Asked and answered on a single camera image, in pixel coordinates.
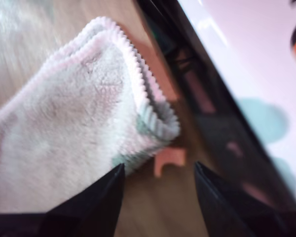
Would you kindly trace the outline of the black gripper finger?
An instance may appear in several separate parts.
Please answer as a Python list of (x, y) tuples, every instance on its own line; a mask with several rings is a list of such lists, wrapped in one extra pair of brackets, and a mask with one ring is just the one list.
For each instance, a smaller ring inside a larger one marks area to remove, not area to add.
[(119, 164), (81, 193), (50, 210), (47, 237), (112, 237), (124, 194), (125, 170)]
[(196, 162), (198, 202), (211, 237), (286, 237), (289, 228), (271, 207)]

